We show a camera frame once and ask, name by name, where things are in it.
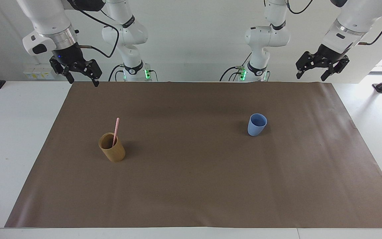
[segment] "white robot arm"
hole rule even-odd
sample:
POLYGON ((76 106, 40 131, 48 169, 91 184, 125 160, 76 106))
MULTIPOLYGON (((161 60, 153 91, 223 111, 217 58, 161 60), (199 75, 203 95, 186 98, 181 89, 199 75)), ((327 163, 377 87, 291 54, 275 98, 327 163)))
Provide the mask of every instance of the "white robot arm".
POLYGON ((246 42, 252 50, 252 56, 245 66, 242 81, 262 79, 270 58, 270 53, 265 47, 281 47, 288 44, 290 32, 285 22, 287 11, 286 0, 268 0, 264 15, 271 23, 270 26, 256 26, 247 30, 246 42))
MULTIPOLYGON (((91 78, 98 86, 102 72, 97 62, 86 61, 77 42, 77 30, 65 14, 65 6, 71 0, 17 0, 24 14, 32 21, 34 31, 23 38, 23 45, 30 55, 52 51, 50 64, 57 74, 65 76, 70 83, 74 79, 70 71, 80 72, 91 78)), ((99 11, 102 0, 74 1, 83 11, 99 11)))
POLYGON ((321 76, 325 81, 334 73, 341 73, 349 63, 345 54, 357 45, 376 20, 382 17, 382 0, 331 0, 341 7, 341 14, 324 36, 318 51, 306 51, 297 61, 297 78, 313 68, 328 68, 321 76))
MULTIPOLYGON (((123 59, 124 79, 127 81, 148 81, 150 66, 146 64, 135 45, 144 44, 148 39, 147 29, 140 24, 132 14, 127 0, 107 0, 110 17, 120 24, 113 25, 120 32, 117 50, 123 59)), ((117 33, 114 29, 105 27, 102 30, 103 39, 115 45, 117 33)))

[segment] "table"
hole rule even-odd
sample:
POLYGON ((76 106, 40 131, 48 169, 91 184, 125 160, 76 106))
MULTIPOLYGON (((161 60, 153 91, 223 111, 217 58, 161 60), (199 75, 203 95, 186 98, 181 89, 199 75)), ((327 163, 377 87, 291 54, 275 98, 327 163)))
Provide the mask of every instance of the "table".
MULTIPOLYGON (((361 84, 335 84, 335 88, 382 170, 382 95, 373 94, 370 83, 382 78, 367 77, 361 84)), ((0 227, 3 227, 27 175, 40 152, 62 106, 70 85, 66 82, 8 82, 0 90, 0 227)), ((210 238, 377 238, 382 229, 219 229, 219 228, 120 228, 120 229, 0 229, 0 237, 33 238, 42 232, 52 237, 107 235, 126 238, 199 237, 210 238)))

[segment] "blue cup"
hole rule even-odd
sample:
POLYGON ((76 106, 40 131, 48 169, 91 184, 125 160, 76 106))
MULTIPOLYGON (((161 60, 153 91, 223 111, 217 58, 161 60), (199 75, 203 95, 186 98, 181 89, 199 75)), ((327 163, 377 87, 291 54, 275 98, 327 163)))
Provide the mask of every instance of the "blue cup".
POLYGON ((247 132, 251 136, 258 136, 268 124, 268 120, 264 115, 253 114, 248 122, 247 132))

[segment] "pink straw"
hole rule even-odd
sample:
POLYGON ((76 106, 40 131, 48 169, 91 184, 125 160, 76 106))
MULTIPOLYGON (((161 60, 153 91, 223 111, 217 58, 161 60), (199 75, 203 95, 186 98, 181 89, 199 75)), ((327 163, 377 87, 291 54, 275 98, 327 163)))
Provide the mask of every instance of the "pink straw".
POLYGON ((114 137, 113 137, 113 146, 112 147, 114 147, 114 145, 116 143, 117 130, 119 128, 119 120, 120 120, 119 118, 116 119, 116 128, 114 129, 114 137))

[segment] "brown cup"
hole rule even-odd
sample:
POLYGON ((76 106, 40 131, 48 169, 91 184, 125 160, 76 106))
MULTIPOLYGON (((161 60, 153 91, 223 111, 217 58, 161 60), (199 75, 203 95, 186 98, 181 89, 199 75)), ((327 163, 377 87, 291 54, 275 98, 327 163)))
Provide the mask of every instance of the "brown cup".
POLYGON ((100 138, 98 146, 111 162, 120 162, 125 158, 126 152, 118 137, 116 137, 116 143, 112 147, 113 137, 113 133, 106 133, 100 138))

